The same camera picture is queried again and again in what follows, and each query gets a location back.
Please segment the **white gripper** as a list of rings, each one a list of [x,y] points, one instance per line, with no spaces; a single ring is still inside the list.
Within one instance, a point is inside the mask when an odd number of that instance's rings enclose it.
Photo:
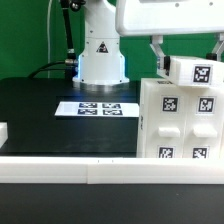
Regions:
[[[224,52],[224,0],[117,0],[115,24],[122,36],[151,36],[159,76],[169,75],[171,63],[162,35],[218,33],[206,58],[220,61]]]

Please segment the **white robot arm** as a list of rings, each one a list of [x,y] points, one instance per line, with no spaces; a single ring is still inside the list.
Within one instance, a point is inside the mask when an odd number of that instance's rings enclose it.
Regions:
[[[68,56],[75,85],[127,84],[122,37],[148,36],[157,57],[157,74],[180,86],[215,85],[224,68],[224,0],[60,0]],[[216,33],[205,58],[171,56],[161,44],[167,35]]]

